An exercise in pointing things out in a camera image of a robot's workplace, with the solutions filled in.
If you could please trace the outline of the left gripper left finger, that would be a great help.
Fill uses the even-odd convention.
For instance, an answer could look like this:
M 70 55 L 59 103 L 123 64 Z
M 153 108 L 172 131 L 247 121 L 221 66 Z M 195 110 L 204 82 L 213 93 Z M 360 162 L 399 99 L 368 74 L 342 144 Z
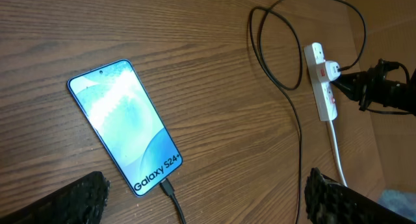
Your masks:
M 110 190 L 102 172 L 93 171 L 1 218 L 9 224 L 99 224 Z

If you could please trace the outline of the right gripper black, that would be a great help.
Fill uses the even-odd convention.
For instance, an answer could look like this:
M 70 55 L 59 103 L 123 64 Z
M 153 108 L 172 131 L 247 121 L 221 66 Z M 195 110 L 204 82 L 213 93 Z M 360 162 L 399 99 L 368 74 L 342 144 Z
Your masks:
M 406 82 L 386 79 L 390 71 L 402 68 Z M 415 71 L 410 75 L 408 69 L 400 62 L 379 59 L 374 68 L 340 75 L 331 83 L 352 101 L 359 101 L 361 111 L 377 114 L 415 115 Z M 383 107 L 397 108 L 399 111 L 373 110 L 372 102 Z

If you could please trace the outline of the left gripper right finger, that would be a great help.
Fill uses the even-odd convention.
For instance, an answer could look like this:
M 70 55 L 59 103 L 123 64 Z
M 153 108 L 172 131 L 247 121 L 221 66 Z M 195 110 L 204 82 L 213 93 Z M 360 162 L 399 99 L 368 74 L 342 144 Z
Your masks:
M 305 190 L 307 218 L 314 224 L 415 224 L 354 190 L 311 170 Z

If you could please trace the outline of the smartphone with blue screen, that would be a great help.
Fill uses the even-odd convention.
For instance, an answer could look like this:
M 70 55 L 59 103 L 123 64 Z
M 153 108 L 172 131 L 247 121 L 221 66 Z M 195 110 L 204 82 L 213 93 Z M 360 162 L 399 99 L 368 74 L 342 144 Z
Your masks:
M 182 165 L 181 153 L 130 61 L 75 76 L 68 89 L 137 197 Z

